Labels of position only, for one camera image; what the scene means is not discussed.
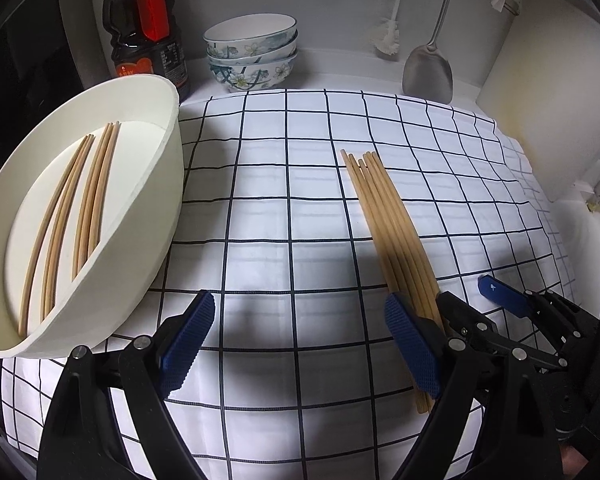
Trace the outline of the white black checkered cloth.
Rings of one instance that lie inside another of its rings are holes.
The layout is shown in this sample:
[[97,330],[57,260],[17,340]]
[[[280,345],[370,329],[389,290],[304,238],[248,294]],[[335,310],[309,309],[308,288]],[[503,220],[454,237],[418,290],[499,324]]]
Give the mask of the white black checkered cloth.
[[473,110],[363,90],[273,90],[180,108],[181,214],[156,277],[100,345],[126,347],[208,290],[215,317],[166,398],[209,479],[389,479],[422,431],[385,322],[387,284],[341,150],[375,152],[439,287],[505,337],[534,324],[478,278],[571,296],[574,276],[520,145]]

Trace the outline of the white cutting board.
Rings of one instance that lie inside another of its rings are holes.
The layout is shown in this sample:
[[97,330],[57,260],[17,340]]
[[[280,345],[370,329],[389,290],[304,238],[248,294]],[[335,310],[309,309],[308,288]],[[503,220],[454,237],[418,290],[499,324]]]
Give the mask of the white cutting board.
[[558,200],[600,154],[600,21],[568,0],[524,0],[477,103]]

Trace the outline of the hanging metal spatula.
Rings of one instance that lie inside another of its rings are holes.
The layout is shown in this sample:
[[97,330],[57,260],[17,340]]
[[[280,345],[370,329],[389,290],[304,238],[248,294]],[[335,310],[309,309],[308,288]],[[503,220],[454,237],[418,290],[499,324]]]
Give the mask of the hanging metal spatula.
[[450,104],[453,99],[452,68],[438,48],[438,37],[450,3],[451,0],[442,0],[431,38],[406,59],[402,75],[402,91],[406,96],[442,104]]

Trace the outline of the large white basin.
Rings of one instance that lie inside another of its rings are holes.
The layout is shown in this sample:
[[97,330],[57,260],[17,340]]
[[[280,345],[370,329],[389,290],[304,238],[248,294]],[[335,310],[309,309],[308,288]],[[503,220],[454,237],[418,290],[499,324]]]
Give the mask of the large white basin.
[[178,223],[180,97],[157,75],[61,105],[0,170],[0,359],[95,347],[132,313]]

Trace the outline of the hanging white dish brush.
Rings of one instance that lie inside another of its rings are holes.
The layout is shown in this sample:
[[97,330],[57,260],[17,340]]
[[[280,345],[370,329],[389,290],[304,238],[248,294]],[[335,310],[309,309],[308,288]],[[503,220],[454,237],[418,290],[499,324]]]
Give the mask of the hanging white dish brush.
[[384,58],[396,58],[400,51],[399,12],[402,0],[394,0],[388,20],[378,25],[370,35],[376,53]]

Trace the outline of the middle floral ceramic bowl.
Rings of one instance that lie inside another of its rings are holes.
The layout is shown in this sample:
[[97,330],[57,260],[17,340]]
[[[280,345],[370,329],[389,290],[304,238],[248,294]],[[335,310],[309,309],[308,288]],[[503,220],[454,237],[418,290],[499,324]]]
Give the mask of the middle floral ceramic bowl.
[[297,52],[297,40],[293,39],[276,50],[268,53],[256,54],[251,56],[243,56],[242,58],[215,58],[214,56],[207,56],[207,60],[214,65],[219,66],[237,66],[237,65],[254,65],[254,64],[265,64],[274,61],[283,60],[284,58],[290,58]]

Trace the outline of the floral ceramic bowl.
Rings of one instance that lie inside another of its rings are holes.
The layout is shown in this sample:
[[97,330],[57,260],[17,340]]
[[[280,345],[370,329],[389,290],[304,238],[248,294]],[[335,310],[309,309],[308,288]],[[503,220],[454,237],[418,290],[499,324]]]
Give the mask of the floral ceramic bowl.
[[266,90],[283,82],[291,73],[297,53],[280,60],[248,64],[222,65],[208,62],[215,80],[229,92]]
[[214,58],[243,58],[286,46],[296,33],[293,16],[257,13],[213,25],[204,33],[204,42],[207,54]]
[[268,53],[256,54],[251,56],[243,56],[242,58],[215,58],[214,56],[207,56],[207,60],[214,65],[219,66],[237,66],[237,65],[254,65],[254,64],[265,64],[274,61],[283,60],[284,58],[290,58],[297,52],[297,40],[293,39],[276,50]]

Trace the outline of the bottom floral ceramic bowl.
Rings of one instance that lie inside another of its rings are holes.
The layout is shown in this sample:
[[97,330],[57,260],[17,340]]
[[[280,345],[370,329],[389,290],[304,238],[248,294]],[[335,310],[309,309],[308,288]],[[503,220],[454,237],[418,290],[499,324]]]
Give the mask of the bottom floral ceramic bowl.
[[229,92],[266,90],[283,82],[291,73],[297,53],[280,60],[248,64],[222,65],[208,62],[215,80]]

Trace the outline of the top floral ceramic bowl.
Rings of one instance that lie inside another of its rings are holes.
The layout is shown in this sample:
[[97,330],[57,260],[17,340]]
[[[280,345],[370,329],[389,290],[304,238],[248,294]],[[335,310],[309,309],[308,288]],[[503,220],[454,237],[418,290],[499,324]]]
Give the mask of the top floral ceramic bowl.
[[214,58],[243,58],[286,46],[296,33],[293,16],[257,13],[213,25],[204,33],[204,42],[207,54]]

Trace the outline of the dark soy sauce bottle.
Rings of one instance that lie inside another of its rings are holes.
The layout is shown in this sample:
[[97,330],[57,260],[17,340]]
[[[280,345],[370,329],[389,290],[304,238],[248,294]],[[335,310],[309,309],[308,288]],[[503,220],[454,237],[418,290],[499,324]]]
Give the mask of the dark soy sauce bottle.
[[181,100],[189,78],[175,0],[104,0],[102,26],[109,32],[111,59],[119,77],[155,74],[170,80]]

